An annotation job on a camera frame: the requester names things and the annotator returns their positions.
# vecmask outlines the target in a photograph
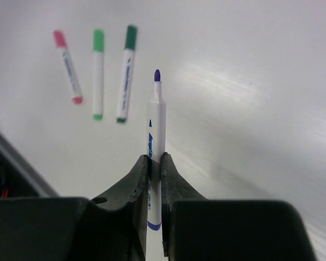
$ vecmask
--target marker cap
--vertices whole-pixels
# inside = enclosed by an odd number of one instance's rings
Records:
[[[53,32],[55,45],[58,47],[66,47],[66,41],[61,30],[55,30]]]
[[[117,118],[118,123],[125,123],[127,118]]]
[[[80,104],[80,103],[82,103],[82,100],[83,100],[82,96],[77,96],[75,98],[72,98],[72,101],[74,102],[74,104]]]
[[[103,114],[93,114],[93,119],[100,121],[103,118]]]
[[[132,49],[133,51],[135,50],[136,32],[137,28],[135,26],[127,27],[126,45],[124,49]]]
[[[104,52],[104,31],[101,29],[94,30],[93,51]]]

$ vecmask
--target pink marker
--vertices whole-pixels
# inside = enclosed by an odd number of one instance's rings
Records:
[[[53,32],[54,41],[57,49],[60,51],[63,58],[63,63],[66,68],[67,75],[69,76],[72,91],[72,101],[74,104],[80,104],[83,100],[80,85],[78,84],[75,69],[71,62],[71,57],[66,46],[66,41],[61,30]]]

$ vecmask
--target green marker cap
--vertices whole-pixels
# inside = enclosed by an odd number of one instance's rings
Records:
[[[101,29],[94,30],[93,51],[104,52],[104,31]]]
[[[135,26],[127,27],[126,45],[124,49],[132,49],[133,51],[135,50],[136,32],[137,28]]]
[[[127,118],[117,118],[118,123],[125,123]]]
[[[103,114],[93,114],[93,119],[100,121],[103,118]]]

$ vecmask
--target purple marker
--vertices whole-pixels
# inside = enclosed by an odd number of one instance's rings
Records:
[[[147,155],[152,159],[151,179],[148,181],[147,225],[152,230],[161,227],[160,159],[165,152],[165,125],[167,105],[162,98],[162,82],[159,70],[154,73],[153,97],[147,105]]]

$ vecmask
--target pink marker cap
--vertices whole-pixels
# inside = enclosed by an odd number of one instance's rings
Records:
[[[66,47],[66,41],[61,30],[55,30],[53,32],[55,44],[58,47]]]
[[[83,98],[82,98],[82,96],[78,96],[78,97],[73,98],[72,101],[74,102],[74,104],[80,104],[80,103],[82,103]]]

